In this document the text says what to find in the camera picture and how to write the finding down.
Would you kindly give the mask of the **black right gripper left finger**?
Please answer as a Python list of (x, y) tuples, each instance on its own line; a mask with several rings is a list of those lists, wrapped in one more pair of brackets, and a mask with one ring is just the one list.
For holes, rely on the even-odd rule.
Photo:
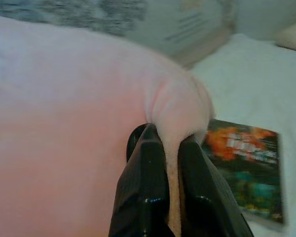
[(168, 237), (169, 184), (155, 125), (136, 128), (126, 151), (127, 164), (117, 183), (109, 236)]

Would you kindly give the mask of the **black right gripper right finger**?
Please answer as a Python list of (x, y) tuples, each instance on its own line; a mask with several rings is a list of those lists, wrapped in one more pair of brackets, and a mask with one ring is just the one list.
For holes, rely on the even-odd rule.
[(181, 142), (178, 168), (182, 236), (252, 236), (228, 183), (195, 136)]

